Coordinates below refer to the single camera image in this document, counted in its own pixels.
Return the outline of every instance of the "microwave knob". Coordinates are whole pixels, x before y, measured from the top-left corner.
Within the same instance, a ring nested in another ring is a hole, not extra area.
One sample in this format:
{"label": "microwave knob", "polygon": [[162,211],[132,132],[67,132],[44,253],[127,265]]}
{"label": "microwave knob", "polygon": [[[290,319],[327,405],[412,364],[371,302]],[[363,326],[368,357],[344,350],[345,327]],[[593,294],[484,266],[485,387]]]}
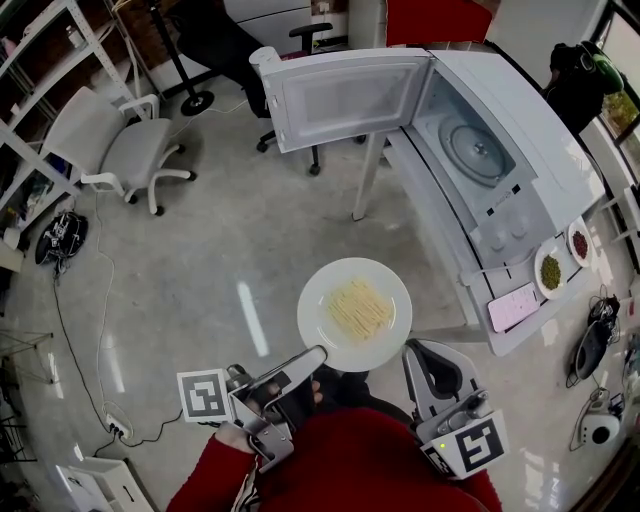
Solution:
{"label": "microwave knob", "polygon": [[509,224],[509,228],[514,238],[524,238],[529,230],[529,219],[521,215],[515,215]]}
{"label": "microwave knob", "polygon": [[488,242],[495,252],[500,252],[507,245],[507,232],[504,229],[496,230],[489,235]]}

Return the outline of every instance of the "hand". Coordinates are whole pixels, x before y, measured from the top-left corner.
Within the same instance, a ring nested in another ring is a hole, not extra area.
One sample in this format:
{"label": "hand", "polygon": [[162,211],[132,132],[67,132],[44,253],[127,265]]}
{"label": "hand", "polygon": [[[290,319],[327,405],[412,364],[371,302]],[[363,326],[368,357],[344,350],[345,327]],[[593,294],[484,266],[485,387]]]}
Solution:
{"label": "hand", "polygon": [[[267,391],[271,395],[275,396],[278,394],[278,391],[280,391],[280,387],[277,384],[272,383],[267,386]],[[248,399],[245,402],[245,405],[256,414],[260,414],[260,405],[255,400]],[[225,421],[220,425],[215,436],[218,442],[226,444],[231,448],[235,448],[236,450],[240,450],[244,453],[255,453],[255,450],[249,446],[248,434],[233,423]]]}

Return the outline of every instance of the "green beans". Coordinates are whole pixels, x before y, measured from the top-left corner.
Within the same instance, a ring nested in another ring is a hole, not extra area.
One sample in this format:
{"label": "green beans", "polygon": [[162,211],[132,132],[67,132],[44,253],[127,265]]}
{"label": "green beans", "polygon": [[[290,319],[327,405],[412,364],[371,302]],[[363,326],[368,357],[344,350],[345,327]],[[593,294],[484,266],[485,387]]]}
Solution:
{"label": "green beans", "polygon": [[555,290],[560,284],[560,264],[551,256],[545,256],[540,267],[540,280],[549,290]]}

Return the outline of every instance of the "power strip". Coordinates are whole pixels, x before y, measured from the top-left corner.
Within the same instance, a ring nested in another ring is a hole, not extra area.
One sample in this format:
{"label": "power strip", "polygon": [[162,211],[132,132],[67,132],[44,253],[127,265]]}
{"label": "power strip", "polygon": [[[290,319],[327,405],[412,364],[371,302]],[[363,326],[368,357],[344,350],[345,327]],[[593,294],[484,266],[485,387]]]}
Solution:
{"label": "power strip", "polygon": [[125,427],[120,421],[114,418],[111,414],[107,414],[107,425],[117,428],[122,432],[123,439],[131,439],[132,432],[128,427]]}

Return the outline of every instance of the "white table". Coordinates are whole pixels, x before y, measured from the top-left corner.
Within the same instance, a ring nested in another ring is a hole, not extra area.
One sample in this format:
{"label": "white table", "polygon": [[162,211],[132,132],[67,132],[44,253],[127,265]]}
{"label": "white table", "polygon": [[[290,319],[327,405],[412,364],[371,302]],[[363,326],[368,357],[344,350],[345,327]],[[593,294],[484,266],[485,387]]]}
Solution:
{"label": "white table", "polygon": [[[386,140],[391,145],[384,148]],[[398,173],[415,208],[421,228],[431,245],[430,249],[435,248],[442,260],[466,321],[465,325],[460,327],[434,329],[414,334],[440,342],[487,342],[495,355],[508,354],[553,318],[562,306],[587,284],[591,271],[578,266],[567,248],[566,233],[559,233],[556,236],[556,243],[561,249],[563,271],[568,276],[564,294],[559,299],[550,301],[544,299],[540,290],[536,288],[536,293],[542,300],[540,309],[506,332],[494,332],[487,309],[488,303],[530,282],[535,283],[534,258],[531,257],[522,265],[510,270],[497,270],[478,275],[469,287],[460,284],[460,274],[477,272],[481,269],[480,262],[475,256],[470,239],[462,229],[456,213],[438,183],[437,174],[427,167],[420,156],[423,151],[428,149],[415,129],[411,127],[369,135],[353,219],[360,220],[365,215],[378,163],[384,152],[387,160]],[[586,231],[582,218],[579,222]],[[592,265],[595,263],[595,258],[595,254],[592,254]]]}

